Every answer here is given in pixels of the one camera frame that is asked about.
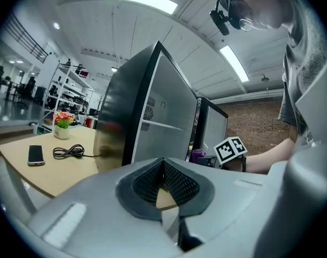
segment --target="staircase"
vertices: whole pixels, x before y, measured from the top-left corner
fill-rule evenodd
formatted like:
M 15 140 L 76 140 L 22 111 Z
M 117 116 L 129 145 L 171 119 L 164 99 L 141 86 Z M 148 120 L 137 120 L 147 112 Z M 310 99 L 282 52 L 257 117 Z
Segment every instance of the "staircase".
M 28 125 L 0 127 L 0 145 L 34 136 L 36 134 L 33 134 L 33 128 Z

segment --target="flower pot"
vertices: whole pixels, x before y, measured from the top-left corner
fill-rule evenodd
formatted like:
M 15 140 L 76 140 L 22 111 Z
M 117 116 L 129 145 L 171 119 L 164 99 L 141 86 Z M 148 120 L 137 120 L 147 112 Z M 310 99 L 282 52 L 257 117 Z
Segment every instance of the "flower pot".
M 56 138 L 66 140 L 70 137 L 69 128 L 60 128 L 58 126 L 55 126 L 54 135 Z

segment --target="forearm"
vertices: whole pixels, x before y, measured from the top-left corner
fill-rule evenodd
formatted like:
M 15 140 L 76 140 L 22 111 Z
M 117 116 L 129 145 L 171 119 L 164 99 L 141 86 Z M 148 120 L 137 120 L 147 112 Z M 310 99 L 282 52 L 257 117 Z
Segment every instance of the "forearm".
M 267 174 L 274 163 L 287 161 L 291 157 L 294 144 L 294 141 L 288 138 L 267 152 L 247 157 L 246 171 Z

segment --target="hand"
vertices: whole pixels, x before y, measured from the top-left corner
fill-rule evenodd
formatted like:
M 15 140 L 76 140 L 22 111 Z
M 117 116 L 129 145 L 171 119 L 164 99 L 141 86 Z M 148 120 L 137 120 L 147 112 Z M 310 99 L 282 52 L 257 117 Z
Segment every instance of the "hand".
M 242 171 L 242 160 L 239 158 L 236 158 L 234 160 L 228 161 L 225 164 L 223 164 L 222 169 L 241 172 Z

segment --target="shirt sleeve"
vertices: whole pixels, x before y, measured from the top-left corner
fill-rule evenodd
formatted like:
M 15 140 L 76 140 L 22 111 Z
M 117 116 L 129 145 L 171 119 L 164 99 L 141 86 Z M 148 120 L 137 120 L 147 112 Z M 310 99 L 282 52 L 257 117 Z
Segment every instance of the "shirt sleeve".
M 284 82 L 284 96 L 282 97 L 278 119 L 297 127 L 296 116 L 291 105 L 286 82 Z

